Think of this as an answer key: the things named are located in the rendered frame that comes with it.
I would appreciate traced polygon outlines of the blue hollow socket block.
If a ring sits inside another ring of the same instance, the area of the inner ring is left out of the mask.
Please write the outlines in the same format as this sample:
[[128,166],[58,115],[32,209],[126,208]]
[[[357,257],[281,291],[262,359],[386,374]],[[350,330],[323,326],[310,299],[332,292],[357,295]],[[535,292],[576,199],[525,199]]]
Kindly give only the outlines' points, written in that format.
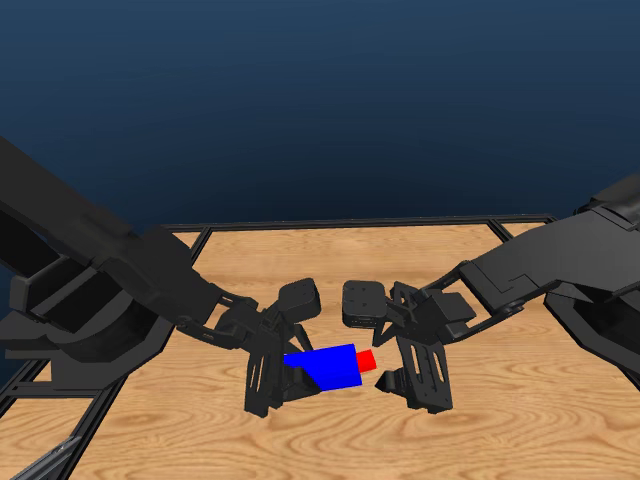
[[353,343],[285,354],[284,364],[301,367],[322,391],[362,385]]

